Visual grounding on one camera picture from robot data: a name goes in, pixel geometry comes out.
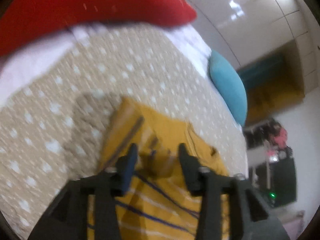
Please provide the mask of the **yellow striped small garment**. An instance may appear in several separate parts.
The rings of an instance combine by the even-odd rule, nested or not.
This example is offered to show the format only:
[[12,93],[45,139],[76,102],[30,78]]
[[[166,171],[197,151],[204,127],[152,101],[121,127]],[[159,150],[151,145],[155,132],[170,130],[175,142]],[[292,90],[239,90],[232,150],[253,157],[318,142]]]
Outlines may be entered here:
[[106,135],[99,168],[113,166],[131,144],[138,146],[129,190],[116,199],[122,239],[194,239],[201,198],[187,190],[178,147],[185,144],[201,164],[227,175],[217,150],[196,134],[191,123],[170,115],[166,106],[129,97],[90,96],[84,111],[91,124]]

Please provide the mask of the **pink clothes pile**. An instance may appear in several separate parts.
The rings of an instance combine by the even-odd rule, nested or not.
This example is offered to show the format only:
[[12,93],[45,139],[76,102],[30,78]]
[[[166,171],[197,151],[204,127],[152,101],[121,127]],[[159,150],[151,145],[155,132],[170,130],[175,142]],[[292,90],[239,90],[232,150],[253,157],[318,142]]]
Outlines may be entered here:
[[271,146],[278,150],[285,150],[287,148],[287,131],[285,128],[280,128],[275,134],[271,134],[270,137]]

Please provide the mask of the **beige dotted bed cover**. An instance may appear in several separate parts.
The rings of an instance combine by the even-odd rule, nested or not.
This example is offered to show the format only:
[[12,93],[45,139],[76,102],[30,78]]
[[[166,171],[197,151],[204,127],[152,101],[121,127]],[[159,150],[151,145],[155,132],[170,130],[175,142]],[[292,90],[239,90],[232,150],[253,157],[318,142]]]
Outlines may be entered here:
[[221,175],[246,173],[240,124],[208,77],[212,50],[191,27],[99,26],[9,57],[1,80],[1,213],[19,239],[71,179],[112,167],[131,143],[137,170],[116,206],[123,239],[193,239],[200,198],[178,145]]

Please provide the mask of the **brown wooden door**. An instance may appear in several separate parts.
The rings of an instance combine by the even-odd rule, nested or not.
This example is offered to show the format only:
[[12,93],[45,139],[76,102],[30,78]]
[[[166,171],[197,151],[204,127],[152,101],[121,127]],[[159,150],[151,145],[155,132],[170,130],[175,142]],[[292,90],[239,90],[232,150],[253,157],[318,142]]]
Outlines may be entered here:
[[304,80],[294,40],[238,70],[244,84],[248,113],[253,125],[303,101]]

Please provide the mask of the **teal pillow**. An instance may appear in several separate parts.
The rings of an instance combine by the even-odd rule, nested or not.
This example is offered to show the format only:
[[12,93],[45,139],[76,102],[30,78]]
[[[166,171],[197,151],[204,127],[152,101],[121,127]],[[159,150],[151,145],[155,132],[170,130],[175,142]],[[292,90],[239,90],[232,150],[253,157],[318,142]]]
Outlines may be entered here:
[[236,123],[244,127],[248,112],[244,84],[232,65],[215,50],[209,59],[209,75]]

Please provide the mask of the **glossy beige wardrobe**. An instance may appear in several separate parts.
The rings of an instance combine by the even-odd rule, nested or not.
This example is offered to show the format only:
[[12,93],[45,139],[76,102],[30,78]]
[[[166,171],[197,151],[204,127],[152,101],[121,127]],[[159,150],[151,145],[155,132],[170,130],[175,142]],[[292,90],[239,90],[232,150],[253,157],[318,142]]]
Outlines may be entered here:
[[292,42],[304,89],[319,86],[318,25],[303,0],[187,0],[193,27],[212,49],[240,69]]

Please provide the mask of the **red pillow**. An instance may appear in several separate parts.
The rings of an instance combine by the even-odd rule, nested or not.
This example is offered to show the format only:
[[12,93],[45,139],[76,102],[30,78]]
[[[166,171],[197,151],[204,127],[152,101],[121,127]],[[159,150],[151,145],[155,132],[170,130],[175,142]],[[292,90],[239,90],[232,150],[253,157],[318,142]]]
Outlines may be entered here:
[[1,55],[82,22],[133,21],[177,27],[196,17],[186,0],[13,0],[1,16]]

